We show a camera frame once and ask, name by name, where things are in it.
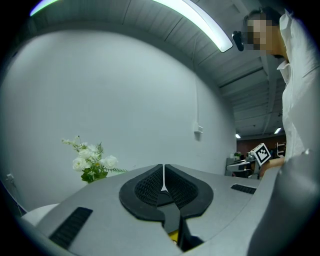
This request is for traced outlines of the person's white shirt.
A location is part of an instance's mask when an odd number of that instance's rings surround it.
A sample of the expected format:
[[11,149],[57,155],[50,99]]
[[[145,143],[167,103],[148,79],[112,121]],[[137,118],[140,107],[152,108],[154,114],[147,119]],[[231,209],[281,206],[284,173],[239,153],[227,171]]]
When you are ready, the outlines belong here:
[[282,123],[286,135],[285,161],[300,155],[303,145],[290,111],[311,87],[320,89],[320,52],[303,23],[293,12],[285,11],[279,19],[279,29],[288,60],[277,69],[285,82],[282,94]]

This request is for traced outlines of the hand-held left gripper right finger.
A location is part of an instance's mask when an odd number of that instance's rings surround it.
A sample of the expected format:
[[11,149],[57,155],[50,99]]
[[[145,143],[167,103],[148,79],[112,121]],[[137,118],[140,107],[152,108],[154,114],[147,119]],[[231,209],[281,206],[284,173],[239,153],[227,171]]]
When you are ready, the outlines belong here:
[[204,242],[191,234],[187,219],[200,217],[212,203],[214,192],[206,182],[170,164],[164,166],[164,176],[166,189],[180,212],[177,246],[186,252]]

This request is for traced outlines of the long ceiling light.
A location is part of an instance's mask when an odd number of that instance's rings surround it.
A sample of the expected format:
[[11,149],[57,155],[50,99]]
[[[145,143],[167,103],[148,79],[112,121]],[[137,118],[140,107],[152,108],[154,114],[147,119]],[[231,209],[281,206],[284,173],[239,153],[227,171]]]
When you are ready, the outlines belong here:
[[221,53],[233,47],[226,32],[192,0],[41,0],[27,27],[32,37],[71,27],[105,30],[185,52],[195,41]]

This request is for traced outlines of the person's right forearm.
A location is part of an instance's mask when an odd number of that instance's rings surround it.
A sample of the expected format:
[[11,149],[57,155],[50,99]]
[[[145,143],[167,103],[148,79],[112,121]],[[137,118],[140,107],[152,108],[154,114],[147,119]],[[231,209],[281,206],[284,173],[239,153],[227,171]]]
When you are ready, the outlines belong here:
[[275,159],[270,159],[268,161],[266,161],[262,166],[261,166],[261,169],[260,169],[260,174],[259,176],[262,178],[265,174],[265,172],[268,170],[268,169],[271,169],[271,168],[275,168],[275,167],[281,167],[285,162],[285,158],[282,157],[282,158],[275,158]]

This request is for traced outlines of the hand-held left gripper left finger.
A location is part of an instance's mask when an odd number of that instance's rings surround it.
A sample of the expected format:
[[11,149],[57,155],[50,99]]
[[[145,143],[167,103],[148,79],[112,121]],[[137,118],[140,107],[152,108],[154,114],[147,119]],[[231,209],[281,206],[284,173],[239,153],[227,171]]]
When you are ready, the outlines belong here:
[[164,222],[164,213],[157,209],[162,187],[163,165],[158,164],[128,180],[120,188],[119,200],[139,220]]

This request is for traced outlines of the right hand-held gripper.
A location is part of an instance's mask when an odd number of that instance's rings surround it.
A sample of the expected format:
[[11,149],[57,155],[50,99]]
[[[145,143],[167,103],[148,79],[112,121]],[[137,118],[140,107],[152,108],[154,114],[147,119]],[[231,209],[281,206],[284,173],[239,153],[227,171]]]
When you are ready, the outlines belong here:
[[225,175],[230,177],[259,179],[261,167],[271,158],[271,154],[264,143],[260,143],[249,151],[242,160],[226,165]]

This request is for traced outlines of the white flower bouquet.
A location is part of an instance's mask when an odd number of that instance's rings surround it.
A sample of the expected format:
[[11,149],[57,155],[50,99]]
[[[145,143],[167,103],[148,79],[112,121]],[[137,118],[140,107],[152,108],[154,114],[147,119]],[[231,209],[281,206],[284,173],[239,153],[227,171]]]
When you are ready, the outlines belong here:
[[127,169],[118,168],[118,159],[113,155],[103,156],[102,143],[88,144],[80,136],[74,140],[62,139],[61,143],[69,145],[76,151],[77,157],[72,161],[74,171],[81,173],[81,180],[87,184],[105,179],[109,173],[127,173]]

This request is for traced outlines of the white wall conduit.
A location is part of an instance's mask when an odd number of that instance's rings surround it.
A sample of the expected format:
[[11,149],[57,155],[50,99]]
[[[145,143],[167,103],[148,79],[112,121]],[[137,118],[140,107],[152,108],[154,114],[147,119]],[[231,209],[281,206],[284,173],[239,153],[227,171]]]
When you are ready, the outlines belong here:
[[194,85],[195,85],[195,107],[196,107],[196,115],[195,120],[197,123],[199,123],[199,83],[198,83],[198,76],[194,75]]

